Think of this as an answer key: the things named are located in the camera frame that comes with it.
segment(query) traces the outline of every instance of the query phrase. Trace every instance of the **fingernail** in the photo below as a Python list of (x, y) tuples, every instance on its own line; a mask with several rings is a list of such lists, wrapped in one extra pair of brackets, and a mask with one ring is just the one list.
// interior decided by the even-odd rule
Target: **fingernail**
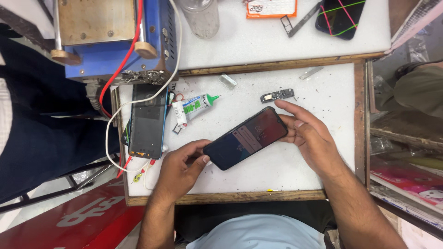
[(205, 156), (203, 157), (203, 162), (208, 163), (210, 159), (211, 159), (211, 158), (209, 158), (209, 156), (206, 156), (206, 155), (205, 155)]
[(296, 120), (296, 121), (294, 122), (294, 126), (297, 127), (297, 128), (299, 128), (299, 127), (302, 126), (303, 124), (304, 124), (304, 122), (303, 122), (303, 121), (300, 121), (300, 120)]

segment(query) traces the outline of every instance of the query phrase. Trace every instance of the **hand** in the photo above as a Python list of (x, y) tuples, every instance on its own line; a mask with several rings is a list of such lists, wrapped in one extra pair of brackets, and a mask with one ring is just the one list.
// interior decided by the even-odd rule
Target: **hand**
[(275, 104), (293, 114), (279, 114), (288, 127), (288, 134), (279, 141), (297, 145), (306, 163), (321, 178), (333, 174), (337, 165), (345, 165), (334, 139), (321, 120), (303, 107), (287, 101), (276, 100)]
[(197, 140), (166, 154), (159, 180), (152, 193), (156, 201), (173, 205), (191, 190), (210, 160), (209, 156), (203, 155), (203, 147), (210, 143), (206, 139)]

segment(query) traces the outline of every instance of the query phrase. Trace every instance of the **barcode label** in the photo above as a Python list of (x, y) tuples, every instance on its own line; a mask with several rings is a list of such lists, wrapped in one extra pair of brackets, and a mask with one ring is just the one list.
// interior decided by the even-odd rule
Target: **barcode label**
[(175, 118), (177, 119), (177, 123), (179, 125), (186, 124), (186, 115), (185, 111), (183, 110), (183, 103), (181, 100), (172, 103), (172, 107), (174, 108), (174, 114)]

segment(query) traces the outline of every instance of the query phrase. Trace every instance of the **circuit board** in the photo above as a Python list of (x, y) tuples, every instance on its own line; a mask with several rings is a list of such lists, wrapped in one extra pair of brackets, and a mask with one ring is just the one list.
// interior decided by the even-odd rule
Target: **circuit board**
[(291, 88), (281, 90), (278, 92), (264, 94), (260, 97), (260, 101), (262, 103), (268, 103), (276, 99), (284, 99), (289, 97), (294, 97), (294, 90)]

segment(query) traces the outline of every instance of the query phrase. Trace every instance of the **man's left hand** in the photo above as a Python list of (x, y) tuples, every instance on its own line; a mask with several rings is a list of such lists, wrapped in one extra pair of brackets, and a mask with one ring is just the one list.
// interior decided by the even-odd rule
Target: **man's left hand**
[(210, 143), (206, 139), (197, 140), (166, 154), (159, 180), (152, 193), (156, 202), (166, 206), (173, 205), (191, 190), (210, 160), (209, 156), (203, 154), (203, 148)]

